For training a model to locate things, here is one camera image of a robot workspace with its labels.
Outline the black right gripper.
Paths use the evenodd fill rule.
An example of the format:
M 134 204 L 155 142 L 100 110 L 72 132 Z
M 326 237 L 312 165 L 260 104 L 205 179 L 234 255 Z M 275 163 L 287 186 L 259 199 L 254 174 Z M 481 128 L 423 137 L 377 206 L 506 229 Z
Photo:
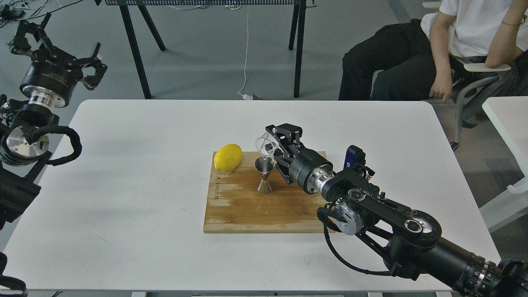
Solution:
M 287 184 L 296 183 L 307 194 L 319 192 L 335 177 L 332 163 L 302 145 L 302 128 L 293 124 L 269 125 L 265 130 L 275 140 L 275 168 Z

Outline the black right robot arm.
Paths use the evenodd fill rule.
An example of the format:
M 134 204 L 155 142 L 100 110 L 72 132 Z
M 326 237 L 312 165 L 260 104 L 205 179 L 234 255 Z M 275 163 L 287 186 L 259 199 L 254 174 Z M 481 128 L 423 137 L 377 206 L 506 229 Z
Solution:
M 287 184 L 322 194 L 327 203 L 317 216 L 328 247 L 344 265 L 364 274 L 412 280 L 428 274 L 464 296 L 526 297 L 526 261 L 506 258 L 496 265 L 442 238 L 441 226 L 430 214 L 387 199 L 370 183 L 375 172 L 359 147 L 349 146 L 343 170 L 335 172 L 332 163 L 304 146 L 301 136 L 301 127 L 270 125 L 259 149 L 273 155 Z M 345 261 L 332 245 L 329 230 L 357 236 L 383 258 L 387 270 L 369 271 Z

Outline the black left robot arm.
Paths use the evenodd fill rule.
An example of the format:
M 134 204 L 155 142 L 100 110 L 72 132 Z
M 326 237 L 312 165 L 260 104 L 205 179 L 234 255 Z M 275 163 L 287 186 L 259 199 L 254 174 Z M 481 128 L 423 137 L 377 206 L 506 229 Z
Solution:
M 40 193 L 35 180 L 46 165 L 58 166 L 80 156 L 78 133 L 60 126 L 53 111 L 69 104 L 77 83 L 94 90 L 107 70 L 98 58 L 100 43 L 90 57 L 80 59 L 54 46 L 45 32 L 50 17 L 46 13 L 40 24 L 21 20 L 10 43 L 11 52 L 30 57 L 31 65 L 19 87 L 28 100 L 1 95 L 1 164 L 33 167 L 24 177 L 1 169 L 1 226 L 19 218 Z

